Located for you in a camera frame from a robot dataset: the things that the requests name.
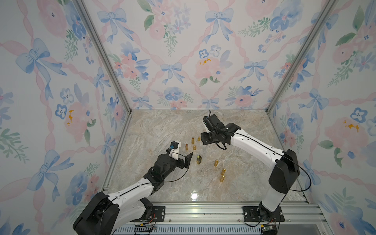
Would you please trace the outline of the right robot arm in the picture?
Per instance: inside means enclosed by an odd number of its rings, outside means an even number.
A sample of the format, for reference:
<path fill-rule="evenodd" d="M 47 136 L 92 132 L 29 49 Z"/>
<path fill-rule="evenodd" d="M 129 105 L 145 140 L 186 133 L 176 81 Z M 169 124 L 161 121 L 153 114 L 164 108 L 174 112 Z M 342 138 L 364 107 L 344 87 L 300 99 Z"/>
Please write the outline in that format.
<path fill-rule="evenodd" d="M 289 149 L 283 151 L 272 147 L 247 133 L 240 126 L 230 122 L 223 124 L 219 118 L 209 113 L 202 118 L 205 132 L 200 134 L 203 145 L 215 144 L 222 150 L 226 145 L 237 147 L 256 157 L 271 169 L 268 179 L 269 187 L 263 200 L 256 208 L 254 215 L 260 222 L 274 220 L 282 201 L 303 171 L 297 159 L 297 154 Z"/>

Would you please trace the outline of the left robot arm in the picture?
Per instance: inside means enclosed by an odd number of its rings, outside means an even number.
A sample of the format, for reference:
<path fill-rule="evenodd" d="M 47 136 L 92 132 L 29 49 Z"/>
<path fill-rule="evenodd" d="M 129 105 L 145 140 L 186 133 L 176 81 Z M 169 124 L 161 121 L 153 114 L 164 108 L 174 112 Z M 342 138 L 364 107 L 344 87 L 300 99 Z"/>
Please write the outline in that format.
<path fill-rule="evenodd" d="M 166 183 L 176 169 L 189 169 L 193 153 L 179 158 L 170 153 L 158 156 L 154 166 L 137 183 L 117 193 L 94 195 L 73 224 L 78 235 L 111 235 L 116 229 L 133 220 L 148 220 L 153 204 L 148 197 Z"/>

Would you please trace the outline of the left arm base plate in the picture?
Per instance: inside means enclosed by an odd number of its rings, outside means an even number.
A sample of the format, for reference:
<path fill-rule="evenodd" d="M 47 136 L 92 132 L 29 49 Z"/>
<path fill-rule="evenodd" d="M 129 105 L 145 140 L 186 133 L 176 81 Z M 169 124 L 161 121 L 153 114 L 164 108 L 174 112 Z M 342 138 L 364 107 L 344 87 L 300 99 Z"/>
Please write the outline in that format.
<path fill-rule="evenodd" d="M 142 216 L 131 220 L 131 222 L 164 222 L 165 220 L 165 206 L 152 206 L 146 208 Z"/>

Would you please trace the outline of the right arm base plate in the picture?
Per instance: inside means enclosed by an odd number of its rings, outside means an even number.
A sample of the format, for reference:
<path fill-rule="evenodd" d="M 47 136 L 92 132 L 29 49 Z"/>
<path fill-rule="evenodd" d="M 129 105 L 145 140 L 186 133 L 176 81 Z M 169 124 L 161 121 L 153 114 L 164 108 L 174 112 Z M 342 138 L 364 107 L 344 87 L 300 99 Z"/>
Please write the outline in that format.
<path fill-rule="evenodd" d="M 274 212 L 260 209 L 259 206 L 244 206 L 242 211 L 246 222 L 270 222 L 271 220 L 285 222 L 281 206 L 278 206 Z"/>

